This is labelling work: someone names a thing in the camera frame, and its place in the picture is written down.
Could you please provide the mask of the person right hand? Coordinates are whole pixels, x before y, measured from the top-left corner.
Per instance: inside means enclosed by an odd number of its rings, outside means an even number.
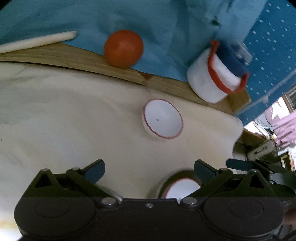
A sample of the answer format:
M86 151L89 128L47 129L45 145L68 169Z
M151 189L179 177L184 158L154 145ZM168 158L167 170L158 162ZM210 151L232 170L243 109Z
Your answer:
M292 225L295 228L295 224L296 224L296 209L295 208L289 209L285 213L285 218L284 218L283 224L284 225Z

